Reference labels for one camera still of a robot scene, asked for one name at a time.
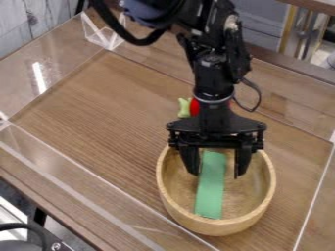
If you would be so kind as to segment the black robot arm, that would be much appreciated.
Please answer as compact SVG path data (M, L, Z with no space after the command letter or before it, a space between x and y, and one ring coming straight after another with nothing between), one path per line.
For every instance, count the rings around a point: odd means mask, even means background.
M140 25L176 28L195 76L199 113L167 124L168 146L179 151L193 175L200 174L201 148L232 149L235 176L243 176L252 154L264 146L267 125L231 108L235 85L248 83L244 76L251 70L235 4L231 0L124 0L123 8Z

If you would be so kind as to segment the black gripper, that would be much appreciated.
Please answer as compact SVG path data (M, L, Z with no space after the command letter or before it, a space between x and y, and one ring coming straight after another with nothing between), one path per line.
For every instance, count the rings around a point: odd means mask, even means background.
M200 173L199 148L235 149L235 178L239 178L247 171L252 153L264 147L267 125L239 115L229 102L199 101L199 105L197 116L177 117L167 124L168 146L179 150L184 167L195 176Z

